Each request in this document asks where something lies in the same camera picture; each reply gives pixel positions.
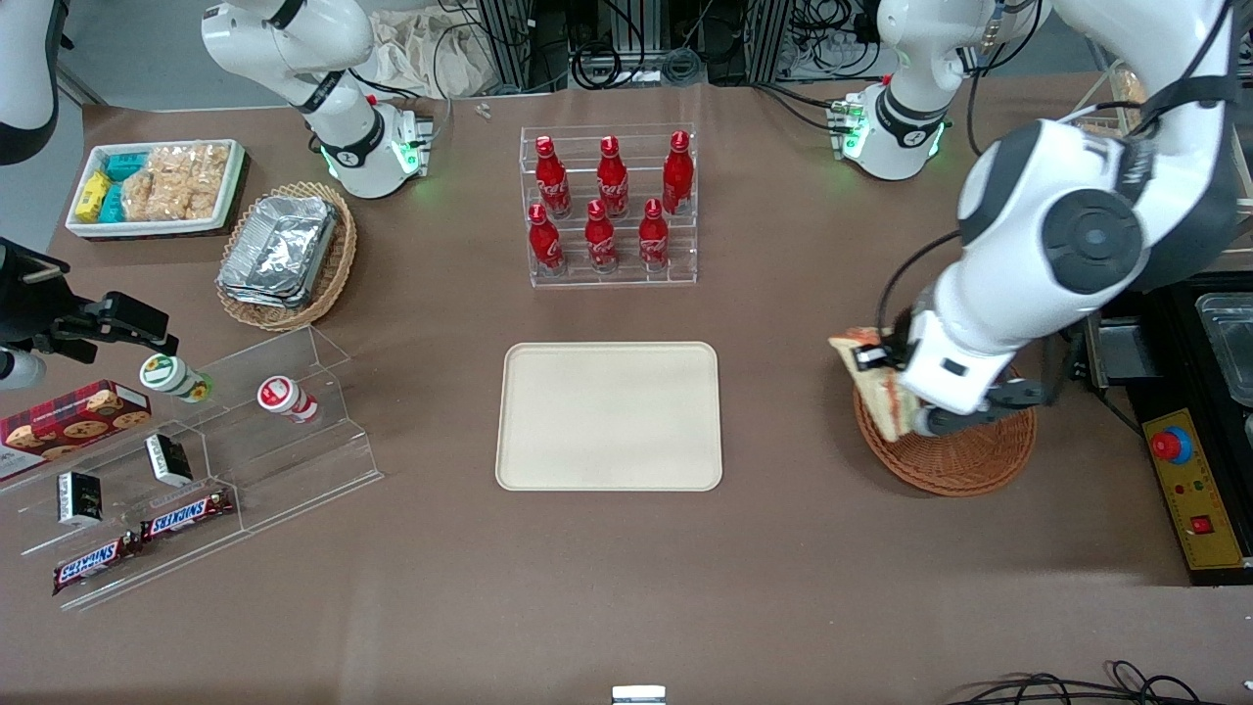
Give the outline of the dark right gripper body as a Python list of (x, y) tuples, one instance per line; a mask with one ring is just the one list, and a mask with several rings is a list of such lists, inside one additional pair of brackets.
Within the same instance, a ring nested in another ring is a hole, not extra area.
[(70, 265), (13, 240), (1, 240), (3, 344), (26, 352), (56, 351), (59, 321), (81, 316), (94, 301), (66, 280)]

